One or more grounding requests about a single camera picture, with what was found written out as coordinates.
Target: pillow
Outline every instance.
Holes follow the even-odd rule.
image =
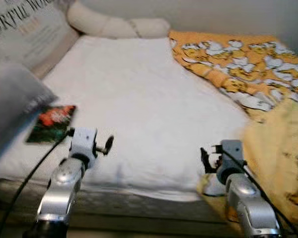
[[[21,63],[43,78],[78,39],[61,0],[0,1],[0,61]]]
[[[0,63],[0,150],[35,111],[55,99],[22,65]]]
[[[93,11],[79,1],[69,8],[68,21],[87,35],[108,38],[161,38],[167,37],[170,29],[164,19],[125,20]]]

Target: white wall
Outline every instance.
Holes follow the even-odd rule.
[[[163,17],[173,29],[272,34],[298,53],[298,0],[81,0],[125,18]]]

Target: gray pillow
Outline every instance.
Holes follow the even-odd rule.
[[[0,63],[0,150],[35,111],[56,98],[24,66]]]

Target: white bedsheet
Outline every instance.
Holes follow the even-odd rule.
[[[196,200],[204,173],[200,147],[239,138],[247,117],[209,83],[172,58],[167,38],[109,40],[84,36],[44,79],[59,96],[56,105],[78,106],[72,126],[97,127],[104,145],[115,136],[107,157],[88,170],[86,189],[124,188],[136,194]],[[34,121],[0,158],[0,178],[22,179],[50,148],[25,144]],[[70,139],[34,175],[47,183],[68,155]]]

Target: wire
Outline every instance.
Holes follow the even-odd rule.
[[[253,176],[244,168],[243,165],[240,164],[240,162],[238,162],[238,160],[236,158],[234,158],[233,155],[231,155],[229,152],[225,151],[222,149],[222,152],[224,154],[226,154],[227,156],[229,156],[234,163],[236,163],[236,165],[244,171],[244,173],[247,174],[247,176],[249,177],[249,180],[255,184],[255,186],[260,190],[262,197],[269,203],[269,205],[273,208],[273,210],[275,211],[275,213],[277,213],[279,216],[281,216],[281,218],[287,223],[287,225],[293,230],[293,232],[295,233],[295,235],[298,237],[298,230],[297,228],[288,220],[288,218],[271,202],[271,200],[269,199],[269,197],[267,196],[267,194],[265,193],[265,191],[263,190],[263,188],[259,185],[259,183],[253,178]],[[278,216],[276,216],[276,219],[279,223],[279,225],[281,226],[282,229],[282,223],[279,221]]]
[[[31,179],[31,177],[33,176],[33,174],[36,172],[36,170],[39,168],[39,166],[44,162],[44,160],[49,156],[49,154],[60,144],[62,143],[62,141],[67,137],[67,135],[69,134],[69,132],[67,131],[66,134],[60,138],[54,145],[53,147],[42,157],[42,159],[37,163],[37,165],[32,169],[32,171],[29,173],[29,175],[25,178],[25,180],[23,181],[23,183],[20,185],[20,187],[18,188],[17,192],[15,193],[15,195],[13,196],[12,201],[9,204],[8,209],[5,211],[5,214],[1,220],[0,223],[0,235],[3,231],[5,222],[10,214],[10,212],[12,211],[12,208],[16,202],[16,200],[18,199],[20,193],[22,192],[22,190],[24,189],[24,187],[26,186],[26,184],[29,182],[29,180]]]

